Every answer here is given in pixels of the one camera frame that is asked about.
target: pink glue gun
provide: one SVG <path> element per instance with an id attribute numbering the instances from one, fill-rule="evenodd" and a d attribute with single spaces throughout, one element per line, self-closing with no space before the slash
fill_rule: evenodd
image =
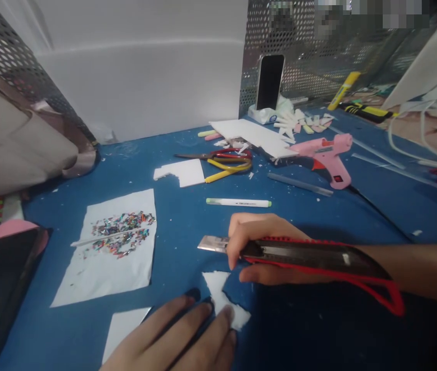
<path id="1" fill-rule="evenodd" d="M 344 189 L 351 184 L 351 177 L 339 154 L 349 151 L 351 145 L 351 134 L 338 134 L 333 141 L 320 138 L 295 144 L 289 149 L 299 153 L 300 156 L 313 158 L 312 170 L 326 168 L 332 177 L 332 182 L 330 182 L 332 188 Z"/>

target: red utility knife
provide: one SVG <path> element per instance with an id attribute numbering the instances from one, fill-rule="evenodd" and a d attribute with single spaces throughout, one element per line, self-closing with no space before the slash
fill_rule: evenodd
<path id="1" fill-rule="evenodd" d="M 225 253 L 228 243 L 228 238 L 204 236 L 198 248 Z M 404 302 L 392 277 L 373 258 L 352 246 L 332 241 L 267 237 L 249 241 L 241 256 L 250 263 L 272 264 L 347 281 L 373 295 L 393 314 L 404 315 Z M 384 286 L 390 300 L 367 284 Z"/>

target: desk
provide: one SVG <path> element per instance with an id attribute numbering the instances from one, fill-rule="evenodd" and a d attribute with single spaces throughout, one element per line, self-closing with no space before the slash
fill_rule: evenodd
<path id="1" fill-rule="evenodd" d="M 323 110 L 309 110 L 323 114 Z M 417 170 L 413 160 L 390 150 L 385 132 L 344 112 L 334 125 L 367 145 Z M 180 189 L 178 179 L 153 181 L 156 167 L 176 161 L 175 153 L 205 153 L 215 148 L 194 129 L 104 146 L 102 161 L 81 178 L 55 179 L 32 190 L 24 206 L 28 220 L 54 233 L 0 357 L 2 370 L 95 370 L 100 367 L 113 313 L 159 306 L 192 287 L 209 295 L 202 272 L 227 271 L 225 256 L 196 248 L 204 234 L 226 235 L 234 212 L 273 212 L 317 239 L 349 244 L 405 242 L 392 226 L 357 196 L 335 191 L 330 198 L 267 178 L 269 171 L 330 188 L 307 168 L 275 169 L 254 155 L 254 177 L 232 175 L 211 184 Z M 308 136 L 298 141 L 334 133 Z M 419 155 L 427 152 L 407 140 L 398 146 Z M 350 157 L 342 160 L 353 184 L 405 231 L 437 243 L 437 189 Z M 203 163 L 205 176 L 216 168 Z M 78 240 L 88 205 L 131 192 L 155 190 L 157 238 L 151 285 L 132 292 L 50 309 Z M 269 209 L 207 205 L 207 197 L 269 199 Z M 436 353 L 437 302 L 405 295 L 407 314 L 396 318 L 372 297 L 344 283 L 267 288 L 240 284 L 234 271 L 225 287 L 232 301 L 252 314 L 239 333 L 234 369 L 425 369 Z"/>

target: hand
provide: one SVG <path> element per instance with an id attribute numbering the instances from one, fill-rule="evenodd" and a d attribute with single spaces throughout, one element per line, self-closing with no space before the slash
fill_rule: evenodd
<path id="1" fill-rule="evenodd" d="M 250 213 L 232 215 L 229 225 L 229 237 L 227 256 L 231 270 L 235 268 L 241 250 L 250 240 L 258 240 L 263 237 L 291 237 L 297 240 L 310 240 L 310 237 L 304 232 L 275 214 Z M 308 275 L 295 269 L 279 268 L 268 264 L 253 264 L 244 268 L 239 274 L 239 280 L 265 285 L 333 281 L 332 278 L 327 276 Z"/>
<path id="2" fill-rule="evenodd" d="M 198 305 L 158 336 L 179 312 L 193 304 L 194 299 L 187 296 L 169 301 L 122 340 L 100 371 L 168 370 L 211 314 L 212 306 Z M 171 370 L 230 370 L 236 346 L 236 332 L 229 331 L 232 317 L 232 308 L 225 307 Z"/>

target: green marker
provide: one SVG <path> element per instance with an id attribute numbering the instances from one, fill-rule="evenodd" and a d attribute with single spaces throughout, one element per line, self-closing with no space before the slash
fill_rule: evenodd
<path id="1" fill-rule="evenodd" d="M 224 205 L 224 206 L 250 206 L 250 207 L 270 207 L 272 201 L 266 200 L 241 200 L 233 198 L 207 198 L 209 205 Z"/>

